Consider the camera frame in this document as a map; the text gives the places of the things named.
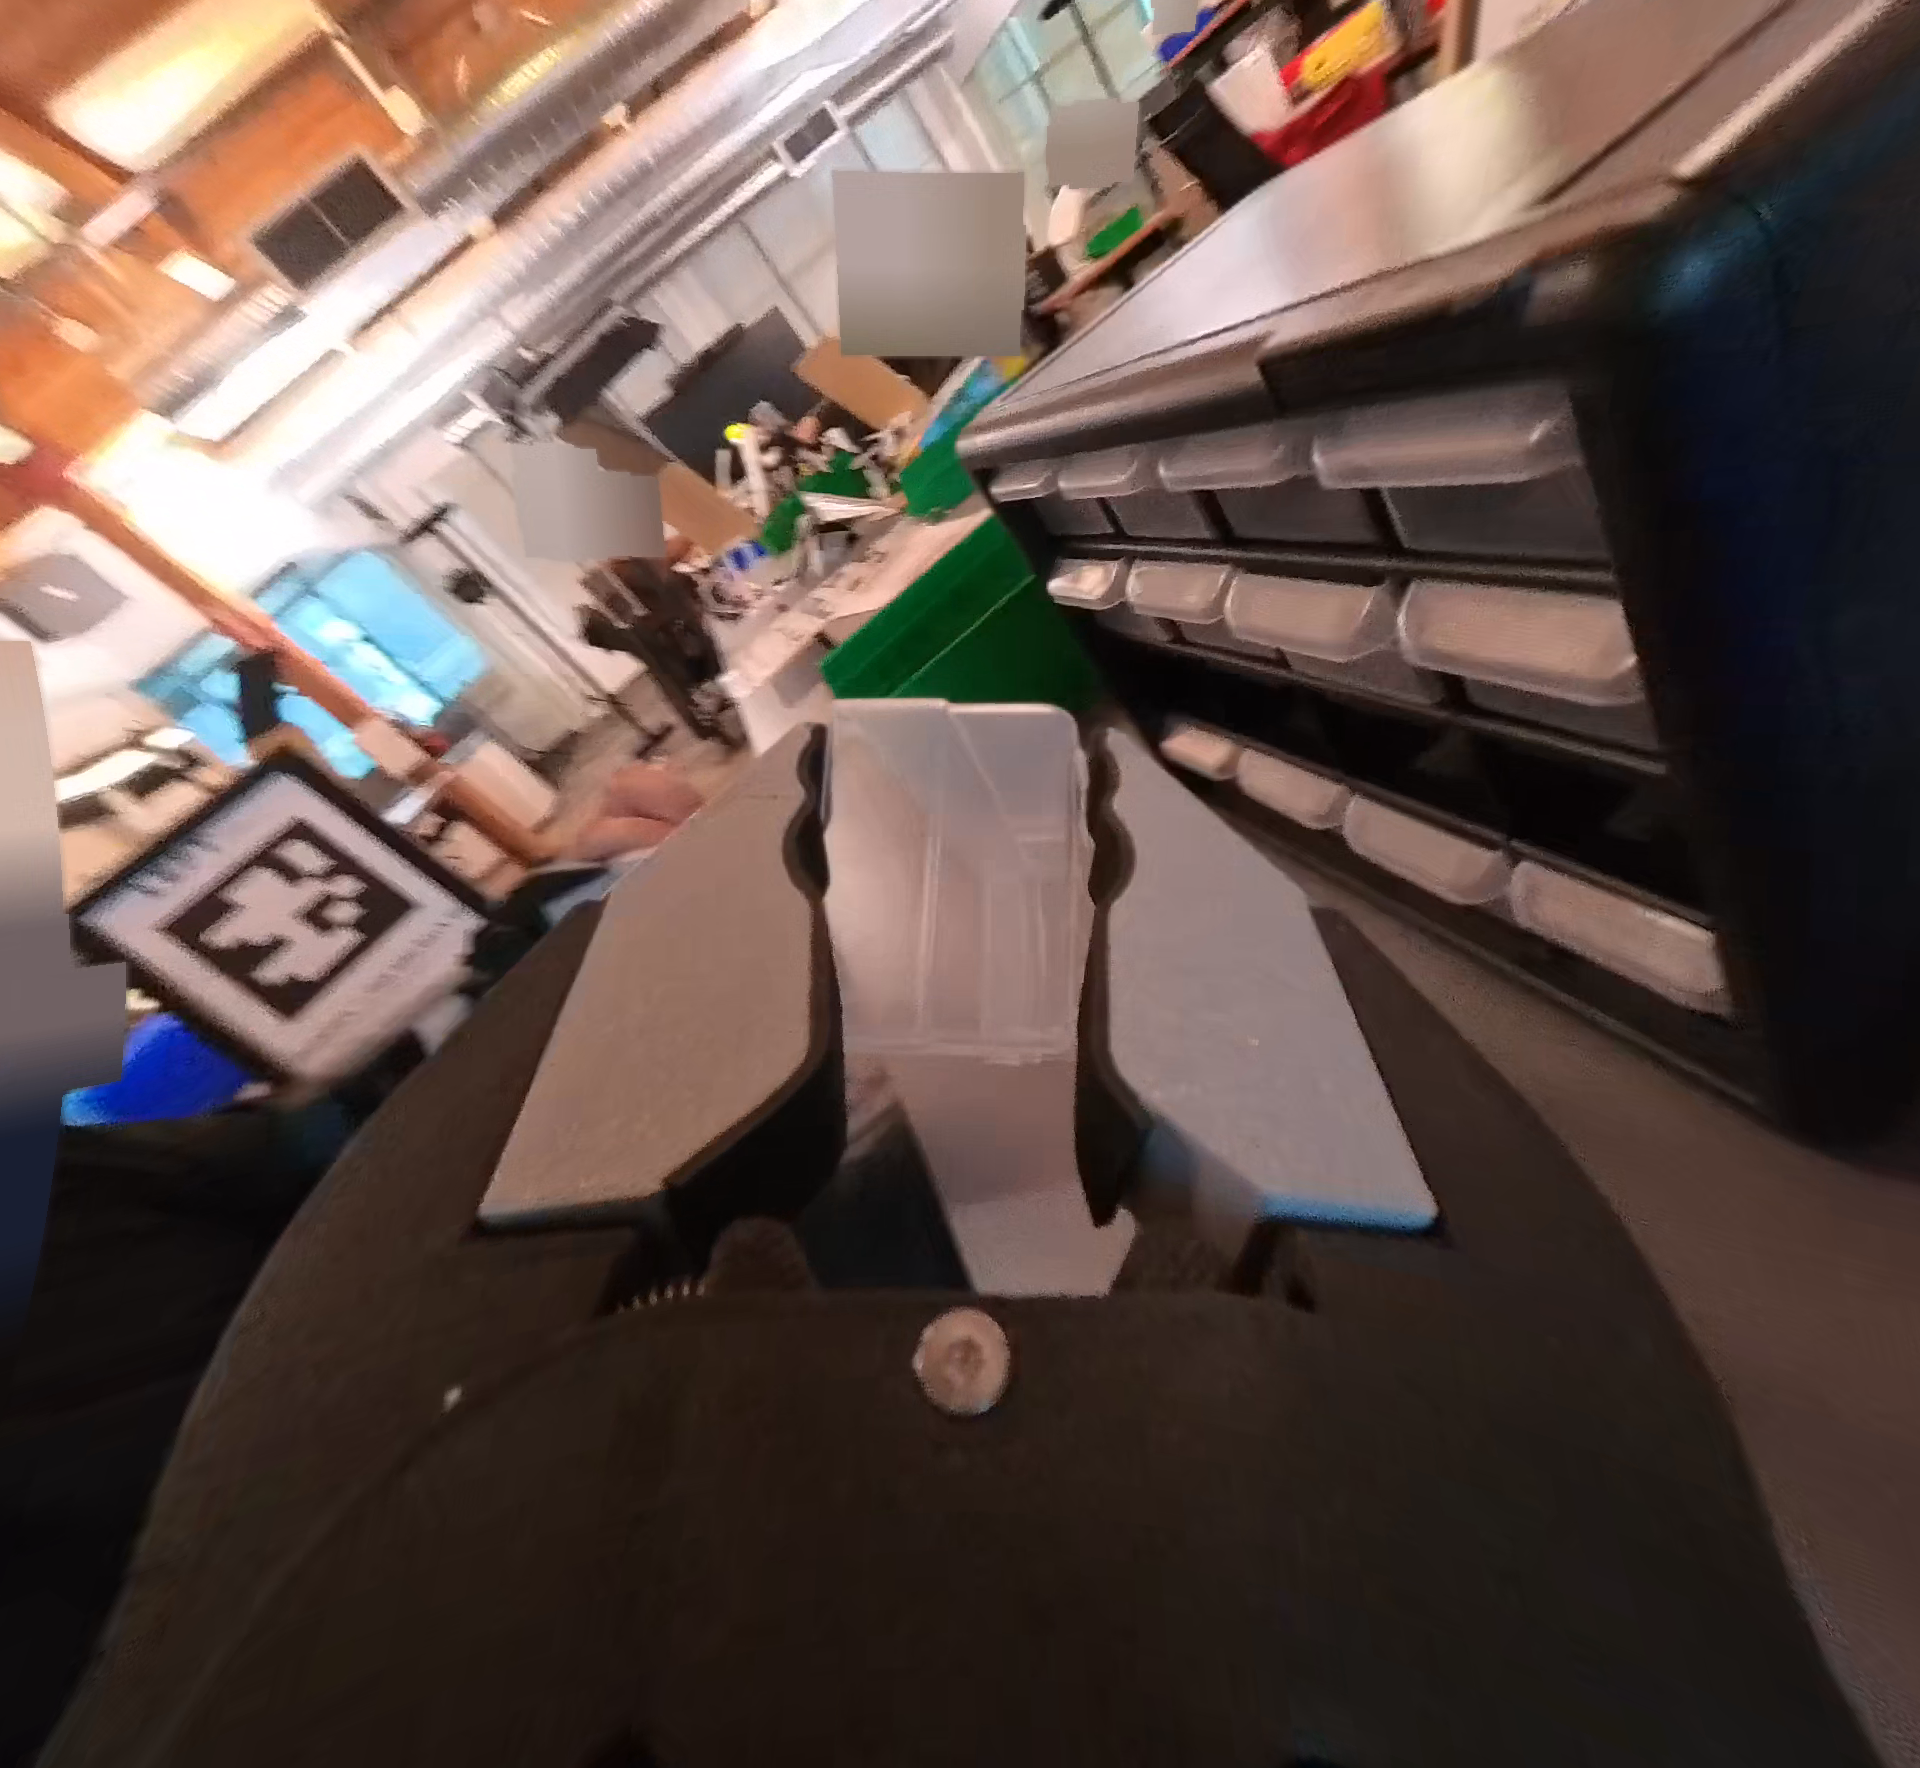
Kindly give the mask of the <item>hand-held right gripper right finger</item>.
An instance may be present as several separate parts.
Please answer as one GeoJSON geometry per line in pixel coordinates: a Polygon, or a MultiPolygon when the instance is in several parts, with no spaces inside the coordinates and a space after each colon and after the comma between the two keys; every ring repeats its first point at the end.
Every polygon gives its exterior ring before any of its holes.
{"type": "Polygon", "coordinates": [[[1306,895],[1117,728],[1088,741],[1075,1161],[1112,1287],[1251,1237],[1428,1237],[1441,1210],[1306,895]]]}

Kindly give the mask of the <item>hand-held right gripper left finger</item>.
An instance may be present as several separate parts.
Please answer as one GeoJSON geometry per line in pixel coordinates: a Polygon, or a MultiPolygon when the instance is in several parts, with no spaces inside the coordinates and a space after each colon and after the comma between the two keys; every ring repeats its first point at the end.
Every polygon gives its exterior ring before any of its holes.
{"type": "Polygon", "coordinates": [[[845,1154],[829,732],[737,775],[598,907],[478,1205],[492,1233],[791,1220],[845,1154]]]}

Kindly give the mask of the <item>clear plastic drawer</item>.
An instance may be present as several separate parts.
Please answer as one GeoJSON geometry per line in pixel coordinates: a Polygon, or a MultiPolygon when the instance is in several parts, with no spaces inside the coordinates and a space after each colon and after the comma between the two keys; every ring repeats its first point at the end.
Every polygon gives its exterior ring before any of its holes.
{"type": "Polygon", "coordinates": [[[827,918],[849,1049],[998,1063],[1072,1049],[1088,787],[1078,725],[1051,705],[833,707],[827,918]]]}

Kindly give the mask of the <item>bank of clear drawers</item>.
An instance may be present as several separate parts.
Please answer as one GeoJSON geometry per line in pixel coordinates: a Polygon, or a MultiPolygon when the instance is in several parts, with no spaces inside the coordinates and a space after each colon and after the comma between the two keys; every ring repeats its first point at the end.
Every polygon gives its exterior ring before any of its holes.
{"type": "Polygon", "coordinates": [[[1571,987],[1737,1017],[1571,404],[1265,414],[993,463],[1165,760],[1571,987]]]}

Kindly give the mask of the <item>green plastic bin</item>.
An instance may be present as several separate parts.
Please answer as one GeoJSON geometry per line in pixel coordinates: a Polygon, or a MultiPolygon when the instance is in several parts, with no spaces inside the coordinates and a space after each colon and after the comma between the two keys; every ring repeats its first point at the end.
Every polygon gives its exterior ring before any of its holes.
{"type": "Polygon", "coordinates": [[[822,660],[834,701],[1046,705],[1080,718],[1090,653],[993,513],[822,660]]]}

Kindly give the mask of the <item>black drawer cabinet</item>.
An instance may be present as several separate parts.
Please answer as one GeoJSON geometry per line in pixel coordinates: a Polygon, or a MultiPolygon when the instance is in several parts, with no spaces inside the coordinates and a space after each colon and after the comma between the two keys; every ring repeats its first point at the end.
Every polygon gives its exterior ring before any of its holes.
{"type": "Polygon", "coordinates": [[[1567,393],[1737,1017],[1571,987],[1187,784],[1315,885],[1787,1136],[1915,1176],[1915,0],[1601,13],[1284,171],[967,439],[979,465],[1567,393]]]}

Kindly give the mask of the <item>person's left hand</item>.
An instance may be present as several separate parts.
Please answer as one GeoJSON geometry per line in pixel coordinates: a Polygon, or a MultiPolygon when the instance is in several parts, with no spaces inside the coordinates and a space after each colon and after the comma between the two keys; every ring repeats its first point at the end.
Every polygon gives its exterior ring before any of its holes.
{"type": "Polygon", "coordinates": [[[677,770],[630,763],[610,775],[594,810],[567,845],[567,858],[624,868],[665,843],[707,804],[704,793],[677,770]]]}

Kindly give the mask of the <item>wooden beam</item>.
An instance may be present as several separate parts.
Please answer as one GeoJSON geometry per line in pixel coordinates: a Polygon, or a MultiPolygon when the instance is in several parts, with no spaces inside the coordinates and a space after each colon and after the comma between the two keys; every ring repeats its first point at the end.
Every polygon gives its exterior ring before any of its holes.
{"type": "Polygon", "coordinates": [[[401,778],[438,788],[438,800],[476,828],[500,854],[520,866],[554,858],[551,843],[492,800],[466,773],[432,756],[401,734],[344,677],[288,637],[252,599],[234,595],[167,553],[114,498],[82,483],[74,457],[56,446],[26,442],[3,430],[3,506],[52,510],[76,519],[131,564],[189,606],[211,631],[246,653],[267,655],[279,680],[348,728],[363,752],[391,756],[401,778]]]}

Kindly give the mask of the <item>black monitor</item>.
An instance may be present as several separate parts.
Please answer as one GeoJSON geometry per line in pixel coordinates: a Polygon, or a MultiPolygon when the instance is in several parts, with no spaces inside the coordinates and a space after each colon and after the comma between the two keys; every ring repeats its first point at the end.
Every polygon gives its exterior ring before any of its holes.
{"type": "Polygon", "coordinates": [[[729,430],[755,408],[800,421],[816,406],[819,393],[795,374],[805,353],[777,311],[735,324],[673,374],[659,406],[641,414],[641,428],[658,449],[708,474],[717,453],[731,444],[729,430]]]}

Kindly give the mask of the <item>silver ventilation pipe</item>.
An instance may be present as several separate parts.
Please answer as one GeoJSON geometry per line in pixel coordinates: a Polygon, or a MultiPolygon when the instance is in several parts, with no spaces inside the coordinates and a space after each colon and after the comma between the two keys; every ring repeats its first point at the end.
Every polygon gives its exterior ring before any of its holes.
{"type": "Polygon", "coordinates": [[[392,442],[542,326],[598,267],[688,203],[712,150],[755,152],[759,117],[833,95],[953,0],[780,0],[682,76],[748,0],[610,0],[554,38],[394,178],[399,219],[294,295],[246,292],[136,384],[181,436],[271,454],[392,442]]]}

